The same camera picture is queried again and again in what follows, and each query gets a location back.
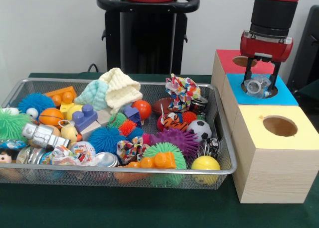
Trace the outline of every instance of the white wall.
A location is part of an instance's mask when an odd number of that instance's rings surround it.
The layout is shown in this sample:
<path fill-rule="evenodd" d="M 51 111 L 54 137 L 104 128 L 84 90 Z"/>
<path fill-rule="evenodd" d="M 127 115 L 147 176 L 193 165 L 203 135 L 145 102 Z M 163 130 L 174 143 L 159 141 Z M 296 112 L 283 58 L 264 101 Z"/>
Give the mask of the white wall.
<path fill-rule="evenodd" d="M 250 27 L 254 0 L 201 0 L 188 14 L 183 74 L 211 74 L 216 49 L 238 49 Z M 295 47 L 280 74 L 286 80 L 309 9 L 300 0 L 290 32 Z M 7 90 L 31 72 L 79 73 L 96 63 L 106 70 L 104 11 L 96 0 L 0 0 L 0 104 Z"/>

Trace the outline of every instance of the green spiky ball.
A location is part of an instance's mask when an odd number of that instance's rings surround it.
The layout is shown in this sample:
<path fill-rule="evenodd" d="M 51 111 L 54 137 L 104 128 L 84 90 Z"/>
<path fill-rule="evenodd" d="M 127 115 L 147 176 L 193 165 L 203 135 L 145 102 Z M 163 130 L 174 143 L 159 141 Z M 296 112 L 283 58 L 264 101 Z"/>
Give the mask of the green spiky ball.
<path fill-rule="evenodd" d="M 10 111 L 0 108 L 0 140 L 26 141 L 22 136 L 22 129 L 31 117 L 27 114 L 11 115 Z"/>
<path fill-rule="evenodd" d="M 169 143 L 157 143 L 143 153 L 143 157 L 154 157 L 159 152 L 172 152 L 175 157 L 176 169 L 186 169 L 185 158 L 180 149 Z M 182 174 L 158 174 L 150 176 L 149 179 L 154 187 L 176 187 L 184 178 Z"/>
<path fill-rule="evenodd" d="M 119 128 L 128 118 L 123 113 L 117 113 L 111 116 L 108 127 Z"/>

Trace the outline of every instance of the yellow square top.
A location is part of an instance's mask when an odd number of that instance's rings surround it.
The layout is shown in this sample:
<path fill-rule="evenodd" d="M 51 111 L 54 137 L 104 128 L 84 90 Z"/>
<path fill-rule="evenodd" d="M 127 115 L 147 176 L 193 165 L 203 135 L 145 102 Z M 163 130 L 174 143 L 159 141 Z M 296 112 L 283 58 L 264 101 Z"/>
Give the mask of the yellow square top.
<path fill-rule="evenodd" d="M 240 105 L 259 149 L 319 150 L 319 134 L 298 106 Z"/>

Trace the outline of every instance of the yellow ball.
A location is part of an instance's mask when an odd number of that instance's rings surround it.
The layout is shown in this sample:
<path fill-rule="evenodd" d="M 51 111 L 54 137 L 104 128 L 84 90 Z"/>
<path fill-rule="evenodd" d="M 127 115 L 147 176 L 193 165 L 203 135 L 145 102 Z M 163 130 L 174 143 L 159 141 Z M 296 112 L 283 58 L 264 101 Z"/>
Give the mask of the yellow ball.
<path fill-rule="evenodd" d="M 82 107 L 83 107 L 83 105 L 75 105 L 75 106 L 71 107 L 69 109 L 69 111 L 66 113 L 66 119 L 71 121 L 72 120 L 72 114 L 74 112 L 77 112 L 77 111 L 81 112 L 82 111 Z"/>
<path fill-rule="evenodd" d="M 220 165 L 216 159 L 210 156 L 201 156 L 195 159 L 191 168 L 193 170 L 220 170 Z M 207 186 L 215 184 L 218 177 L 218 175 L 193 175 L 198 184 Z"/>

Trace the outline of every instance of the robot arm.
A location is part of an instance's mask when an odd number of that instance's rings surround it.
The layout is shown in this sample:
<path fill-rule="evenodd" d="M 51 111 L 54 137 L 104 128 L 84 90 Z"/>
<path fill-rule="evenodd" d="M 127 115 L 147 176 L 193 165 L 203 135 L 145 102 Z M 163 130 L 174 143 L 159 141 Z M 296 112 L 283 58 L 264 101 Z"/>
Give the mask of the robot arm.
<path fill-rule="evenodd" d="M 272 90 L 280 64 L 289 57 L 293 39 L 288 37 L 298 0 L 255 0 L 249 31 L 244 31 L 240 51 L 248 57 L 244 81 L 251 78 L 254 59 L 275 64 L 270 76 Z"/>

